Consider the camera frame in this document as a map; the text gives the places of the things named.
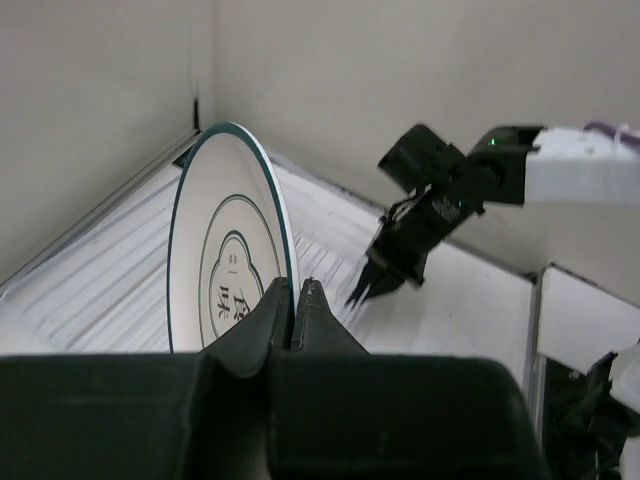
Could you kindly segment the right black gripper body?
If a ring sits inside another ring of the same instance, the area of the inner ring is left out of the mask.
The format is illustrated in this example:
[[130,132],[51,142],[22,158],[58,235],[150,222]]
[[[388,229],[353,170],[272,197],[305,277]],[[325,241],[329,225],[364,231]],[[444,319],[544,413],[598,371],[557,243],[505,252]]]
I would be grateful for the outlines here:
[[481,212],[494,191],[493,179],[459,179],[395,204],[367,250],[367,264],[422,285],[429,253],[472,214]]

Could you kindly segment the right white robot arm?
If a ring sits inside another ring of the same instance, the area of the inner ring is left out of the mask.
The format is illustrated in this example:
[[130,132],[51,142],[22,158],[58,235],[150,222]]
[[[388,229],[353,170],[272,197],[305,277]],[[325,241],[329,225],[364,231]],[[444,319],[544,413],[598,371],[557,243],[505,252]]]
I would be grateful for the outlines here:
[[382,215],[347,305],[421,287],[429,253],[488,203],[639,203],[639,133],[603,122],[502,125],[468,153],[418,123],[378,167],[407,197]]

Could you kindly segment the white plate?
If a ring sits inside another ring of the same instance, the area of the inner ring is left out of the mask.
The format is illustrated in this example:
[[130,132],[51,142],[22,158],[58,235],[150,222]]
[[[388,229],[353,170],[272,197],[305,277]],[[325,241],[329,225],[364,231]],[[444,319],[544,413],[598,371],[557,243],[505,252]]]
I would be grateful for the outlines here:
[[265,148],[221,122],[191,149],[173,205],[167,256],[170,350],[201,350],[244,320],[272,281],[301,281],[282,187]]

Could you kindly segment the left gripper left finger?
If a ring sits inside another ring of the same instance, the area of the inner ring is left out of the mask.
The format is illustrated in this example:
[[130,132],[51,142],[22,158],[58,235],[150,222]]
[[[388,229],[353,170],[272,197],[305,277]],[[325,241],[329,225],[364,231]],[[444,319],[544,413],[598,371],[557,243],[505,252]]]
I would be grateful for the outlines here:
[[1,360],[5,479],[266,479],[260,373],[288,282],[203,351]]

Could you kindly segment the white wire dish rack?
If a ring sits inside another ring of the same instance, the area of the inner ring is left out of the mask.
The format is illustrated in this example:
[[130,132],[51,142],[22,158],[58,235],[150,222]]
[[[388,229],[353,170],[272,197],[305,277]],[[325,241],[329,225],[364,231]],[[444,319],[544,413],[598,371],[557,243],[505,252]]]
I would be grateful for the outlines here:
[[[290,163],[274,167],[302,277],[320,280],[343,325],[377,212]],[[168,166],[79,240],[1,295],[1,352],[165,352],[166,262],[180,170]]]

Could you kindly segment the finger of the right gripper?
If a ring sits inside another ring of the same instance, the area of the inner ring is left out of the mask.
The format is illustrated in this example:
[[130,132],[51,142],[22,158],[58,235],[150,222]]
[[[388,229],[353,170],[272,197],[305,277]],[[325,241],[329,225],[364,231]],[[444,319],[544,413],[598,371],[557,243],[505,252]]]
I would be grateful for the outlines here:
[[384,269],[377,264],[366,264],[345,305],[351,307],[361,301],[384,295],[387,292],[387,280]]
[[405,280],[394,275],[383,273],[373,278],[367,287],[364,300],[372,300],[395,292],[403,286]]

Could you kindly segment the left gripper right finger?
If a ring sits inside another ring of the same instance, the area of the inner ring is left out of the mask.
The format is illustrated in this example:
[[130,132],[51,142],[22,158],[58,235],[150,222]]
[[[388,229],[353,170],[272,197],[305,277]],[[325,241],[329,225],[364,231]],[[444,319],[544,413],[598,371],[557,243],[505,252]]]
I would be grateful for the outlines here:
[[523,395],[486,358],[367,352],[304,282],[269,361],[275,479],[546,479]]

